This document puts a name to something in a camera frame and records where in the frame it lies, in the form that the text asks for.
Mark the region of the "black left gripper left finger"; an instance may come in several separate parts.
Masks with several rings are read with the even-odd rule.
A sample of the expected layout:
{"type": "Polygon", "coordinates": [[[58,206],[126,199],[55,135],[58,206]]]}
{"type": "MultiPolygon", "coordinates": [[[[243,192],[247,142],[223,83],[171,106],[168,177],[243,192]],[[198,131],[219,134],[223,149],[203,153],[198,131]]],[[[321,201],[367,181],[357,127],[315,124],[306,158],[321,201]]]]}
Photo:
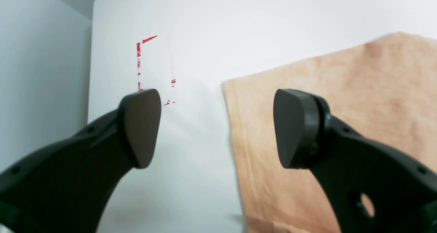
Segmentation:
{"type": "Polygon", "coordinates": [[[156,89],[126,95],[74,136],[1,173],[1,226],[13,233],[95,233],[119,181],[150,165],[161,100],[156,89]]]}

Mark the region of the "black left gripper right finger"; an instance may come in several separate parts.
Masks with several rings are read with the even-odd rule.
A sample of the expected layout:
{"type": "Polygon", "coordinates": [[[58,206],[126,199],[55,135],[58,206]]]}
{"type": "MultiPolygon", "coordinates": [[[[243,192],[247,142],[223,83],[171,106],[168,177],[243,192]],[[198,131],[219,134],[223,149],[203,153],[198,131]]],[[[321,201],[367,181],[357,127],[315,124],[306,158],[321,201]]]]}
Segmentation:
{"type": "Polygon", "coordinates": [[[423,163],[363,137],[318,95],[278,89],[273,118],[281,165],[312,172],[342,233],[436,232],[436,174],[423,163]]]}

